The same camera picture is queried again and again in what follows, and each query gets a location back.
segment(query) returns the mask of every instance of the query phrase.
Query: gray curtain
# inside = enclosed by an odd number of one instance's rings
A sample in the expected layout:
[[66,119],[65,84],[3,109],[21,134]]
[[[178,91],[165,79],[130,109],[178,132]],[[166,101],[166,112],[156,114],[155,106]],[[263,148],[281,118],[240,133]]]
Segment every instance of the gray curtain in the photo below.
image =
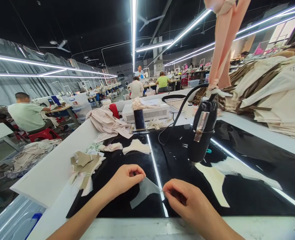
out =
[[[40,60],[47,63],[53,63],[57,65],[63,65],[72,67],[71,63],[65,60],[62,57],[56,57],[51,53],[45,53],[44,55],[40,55],[35,51],[25,47],[23,45],[19,45],[17,43],[7,41],[4,39],[0,39],[0,53],[6,55],[12,55],[16,57],[24,57],[24,55],[19,50],[19,47],[23,50],[27,59],[31,60]],[[101,72],[100,69],[94,69],[88,65],[77,63],[80,69],[97,71]],[[39,74],[41,72],[53,71],[54,68],[22,64],[16,62],[9,62],[0,60],[0,73],[31,73],[31,74]],[[80,73],[71,70],[60,72],[59,75],[83,75],[83,76],[94,76],[91,73]],[[25,92],[29,94],[32,98],[36,98],[37,96],[33,93],[33,91],[38,95],[38,97],[46,97],[50,95],[57,95],[57,88],[52,84],[55,81],[59,81],[60,84],[70,86],[72,91],[78,91],[80,89],[78,82],[89,80],[93,83],[92,87],[95,87],[98,84],[99,79],[79,79],[79,78],[20,78],[20,77],[0,77],[0,105],[10,105],[16,102],[15,93],[17,92]]]

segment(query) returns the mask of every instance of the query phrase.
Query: ceiling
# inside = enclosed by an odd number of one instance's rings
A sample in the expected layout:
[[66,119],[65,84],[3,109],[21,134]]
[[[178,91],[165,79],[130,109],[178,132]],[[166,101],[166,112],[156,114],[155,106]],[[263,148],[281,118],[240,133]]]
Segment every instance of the ceiling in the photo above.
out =
[[[162,14],[168,0],[138,0],[137,13],[145,19]],[[252,0],[244,17],[241,28],[259,20],[263,14],[289,0]],[[0,1],[0,38],[26,45],[37,50],[40,46],[54,46],[66,39],[65,51],[56,48],[39,48],[66,58],[85,63],[84,57],[98,59],[90,66],[108,67],[131,62],[131,29],[129,22],[129,0],[3,0]],[[163,41],[174,39],[194,17],[204,9],[203,0],[173,0],[156,37]],[[183,39],[165,52],[193,49],[214,41],[215,14],[210,13]],[[146,25],[141,32],[143,21],[137,21],[136,47],[149,44],[159,20]],[[136,60],[142,60],[144,52],[136,54]],[[147,52],[144,59],[152,58],[153,51]]]

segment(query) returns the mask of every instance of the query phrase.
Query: black work table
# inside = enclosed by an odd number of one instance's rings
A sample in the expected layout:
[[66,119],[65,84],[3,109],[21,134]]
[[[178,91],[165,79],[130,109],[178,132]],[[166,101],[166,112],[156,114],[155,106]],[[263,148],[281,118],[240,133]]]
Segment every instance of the black work table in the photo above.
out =
[[[80,191],[67,217],[73,216],[81,209],[123,164],[138,164],[145,171],[147,178],[161,187],[172,178],[182,179],[199,187],[222,216],[295,216],[295,205],[269,185],[263,181],[245,179],[240,175],[226,176],[222,189],[230,208],[221,207],[206,178],[187,159],[187,148],[182,145],[188,143],[185,127],[189,127],[189,125],[174,127],[164,151],[158,142],[160,131],[152,131],[148,135],[133,136],[131,139],[116,137],[106,140],[105,145],[120,142],[123,147],[127,147],[132,139],[137,138],[143,144],[150,143],[152,153],[146,155],[132,151],[123,155],[122,150],[106,152],[104,156],[107,159],[92,175],[93,191],[85,197],[81,197],[82,191]],[[161,139],[164,140],[168,132],[169,129],[164,132]],[[222,120],[216,123],[215,134],[209,149],[212,152],[206,154],[205,162],[202,162],[203,165],[210,167],[210,162],[223,161],[228,156],[236,157],[254,170],[278,181],[288,198],[295,200],[294,154]],[[129,202],[135,198],[138,192],[139,186],[137,184],[110,202],[98,217],[159,218],[177,216],[169,206],[167,199],[162,201],[159,194],[149,195],[136,208],[131,209]]]

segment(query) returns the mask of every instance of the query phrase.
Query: pink strap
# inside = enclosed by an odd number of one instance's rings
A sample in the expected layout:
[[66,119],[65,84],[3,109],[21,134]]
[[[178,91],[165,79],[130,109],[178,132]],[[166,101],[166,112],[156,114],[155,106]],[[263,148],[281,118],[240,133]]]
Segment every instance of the pink strap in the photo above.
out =
[[217,15],[215,49],[209,75],[209,90],[231,86],[230,51],[251,0],[204,0],[205,7]]

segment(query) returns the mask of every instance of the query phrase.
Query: green shirt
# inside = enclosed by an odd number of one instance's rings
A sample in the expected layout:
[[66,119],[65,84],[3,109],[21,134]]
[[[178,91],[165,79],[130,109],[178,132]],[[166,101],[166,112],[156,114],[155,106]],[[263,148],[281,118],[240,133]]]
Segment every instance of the green shirt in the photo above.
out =
[[15,103],[8,107],[8,112],[21,130],[30,132],[45,125],[40,114],[43,108],[32,103]]
[[159,87],[167,87],[168,86],[168,77],[167,76],[161,76],[158,78]]

